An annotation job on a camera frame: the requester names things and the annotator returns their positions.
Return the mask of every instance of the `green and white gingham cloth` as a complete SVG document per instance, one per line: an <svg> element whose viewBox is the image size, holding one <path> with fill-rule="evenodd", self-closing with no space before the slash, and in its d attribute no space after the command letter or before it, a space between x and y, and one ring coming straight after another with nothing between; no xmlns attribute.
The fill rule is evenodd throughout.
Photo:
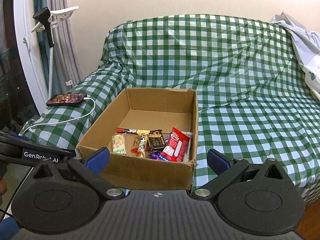
<svg viewBox="0 0 320 240"><path fill-rule="evenodd" d="M310 203L320 194L320 105L303 77L290 35L276 24L215 15L129 21L109 32L98 70L70 90L95 99L92 115L26 135L74 149L122 89L193 88L199 101L195 187L216 176L206 162L214 148L250 163L276 158ZM48 107L25 128L79 117L91 108L91 102Z"/></svg>

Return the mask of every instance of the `ribbed gray surface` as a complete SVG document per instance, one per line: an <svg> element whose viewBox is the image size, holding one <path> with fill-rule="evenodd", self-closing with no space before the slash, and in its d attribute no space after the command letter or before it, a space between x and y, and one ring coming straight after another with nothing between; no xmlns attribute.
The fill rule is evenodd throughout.
<svg viewBox="0 0 320 240"><path fill-rule="evenodd" d="M225 223L208 201L190 198L185 190L132 190L128 197L108 201L99 215L82 228L58 236L42 236L25 229L14 240L297 240L294 232L280 236L253 236Z"/></svg>

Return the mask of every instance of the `white cloth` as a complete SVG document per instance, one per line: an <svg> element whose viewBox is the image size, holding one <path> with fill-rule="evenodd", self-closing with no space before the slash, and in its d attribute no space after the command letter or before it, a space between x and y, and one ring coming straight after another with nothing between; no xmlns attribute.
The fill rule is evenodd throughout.
<svg viewBox="0 0 320 240"><path fill-rule="evenodd" d="M275 15L271 22L283 26L291 34L298 63L306 73L305 82L320 100L320 34L306 30L285 13Z"/></svg>

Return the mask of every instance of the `curtain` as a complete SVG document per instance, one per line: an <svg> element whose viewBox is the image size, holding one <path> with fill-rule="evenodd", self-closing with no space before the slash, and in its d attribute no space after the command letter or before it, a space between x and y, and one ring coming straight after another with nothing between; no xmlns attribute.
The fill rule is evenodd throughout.
<svg viewBox="0 0 320 240"><path fill-rule="evenodd" d="M50 10L67 8L67 0L34 0L34 10L39 11L43 7ZM54 41L53 48L53 82L52 95L66 93L69 89L79 83L79 70L76 64L74 45L69 20L59 22L57 27L52 29ZM46 32L37 33L41 61L45 81L49 84L49 44ZM67 81L72 80L71 86L66 86Z"/></svg>

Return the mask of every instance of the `silver bolt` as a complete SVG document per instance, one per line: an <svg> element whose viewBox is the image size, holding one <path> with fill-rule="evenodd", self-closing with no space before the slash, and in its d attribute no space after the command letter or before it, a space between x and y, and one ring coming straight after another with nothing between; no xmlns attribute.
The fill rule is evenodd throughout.
<svg viewBox="0 0 320 240"><path fill-rule="evenodd" d="M122 190L120 190L118 188L111 188L111 189L108 189L106 193L110 197L118 197L122 194Z"/></svg>
<svg viewBox="0 0 320 240"><path fill-rule="evenodd" d="M207 197L210 195L210 191L206 188L198 188L195 190L195 194L199 197Z"/></svg>

